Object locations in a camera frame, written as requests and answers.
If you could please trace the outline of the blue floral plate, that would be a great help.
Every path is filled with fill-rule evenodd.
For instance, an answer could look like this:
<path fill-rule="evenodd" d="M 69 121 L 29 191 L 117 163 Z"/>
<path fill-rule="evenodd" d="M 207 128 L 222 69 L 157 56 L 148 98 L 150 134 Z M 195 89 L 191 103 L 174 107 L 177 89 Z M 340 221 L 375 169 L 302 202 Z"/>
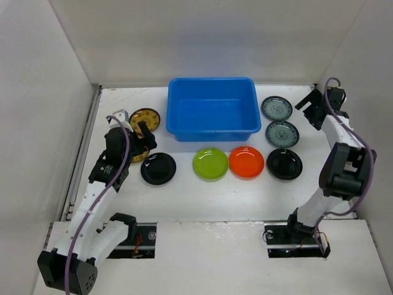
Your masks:
<path fill-rule="evenodd" d="M 265 136 L 270 144 L 282 149 L 295 146 L 300 139 L 298 129 L 285 120 L 270 123 L 267 126 Z"/>
<path fill-rule="evenodd" d="M 263 100 L 261 111 L 269 120 L 287 120 L 293 113 L 293 107 L 281 96 L 269 96 Z"/>

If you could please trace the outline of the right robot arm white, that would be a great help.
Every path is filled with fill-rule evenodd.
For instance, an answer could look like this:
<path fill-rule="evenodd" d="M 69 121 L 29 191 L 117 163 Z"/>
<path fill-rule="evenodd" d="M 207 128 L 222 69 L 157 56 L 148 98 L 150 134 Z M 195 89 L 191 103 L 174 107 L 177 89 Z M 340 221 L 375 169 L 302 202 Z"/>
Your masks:
<path fill-rule="evenodd" d="M 290 242 L 313 237 L 324 216 L 332 214 L 337 205 L 360 198 L 367 188 L 376 152 L 367 151 L 354 135 L 348 114 L 341 111 L 345 100 L 341 88 L 329 87 L 326 95 L 315 88 L 295 106 L 316 130 L 325 133 L 330 154 L 320 172 L 318 190 L 287 220 L 284 234 Z"/>

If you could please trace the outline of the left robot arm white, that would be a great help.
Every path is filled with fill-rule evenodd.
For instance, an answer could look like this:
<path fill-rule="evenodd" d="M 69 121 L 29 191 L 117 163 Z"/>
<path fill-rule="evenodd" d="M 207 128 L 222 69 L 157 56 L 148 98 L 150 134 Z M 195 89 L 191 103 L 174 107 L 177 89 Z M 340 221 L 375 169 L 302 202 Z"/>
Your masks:
<path fill-rule="evenodd" d="M 106 148 L 89 177 L 80 206 L 62 238 L 50 251 L 42 251 L 37 265 L 45 285 L 66 294 L 89 294 L 98 278 L 98 267 L 121 242 L 137 239 L 135 217 L 116 213 L 99 230 L 109 204 L 129 175 L 134 157 L 155 149 L 157 143 L 146 123 L 140 121 L 139 137 L 127 122 L 109 118 Z"/>

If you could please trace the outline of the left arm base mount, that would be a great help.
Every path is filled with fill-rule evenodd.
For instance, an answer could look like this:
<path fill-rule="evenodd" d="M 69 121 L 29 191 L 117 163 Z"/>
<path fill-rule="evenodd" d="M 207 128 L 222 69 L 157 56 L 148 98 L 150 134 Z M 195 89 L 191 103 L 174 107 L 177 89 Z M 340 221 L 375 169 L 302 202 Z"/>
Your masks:
<path fill-rule="evenodd" d="M 108 259 L 153 259 L 157 223 L 138 223 L 134 238 L 127 238 L 109 254 Z"/>

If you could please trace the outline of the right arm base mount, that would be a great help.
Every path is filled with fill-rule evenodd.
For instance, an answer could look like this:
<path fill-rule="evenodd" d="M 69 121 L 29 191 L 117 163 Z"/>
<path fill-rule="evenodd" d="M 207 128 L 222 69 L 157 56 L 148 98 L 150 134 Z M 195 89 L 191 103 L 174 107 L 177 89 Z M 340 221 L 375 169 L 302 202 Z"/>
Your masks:
<path fill-rule="evenodd" d="M 286 222 L 266 222 L 262 233 L 269 258 L 327 258 L 331 253 L 325 233 L 292 236 L 287 232 Z"/>

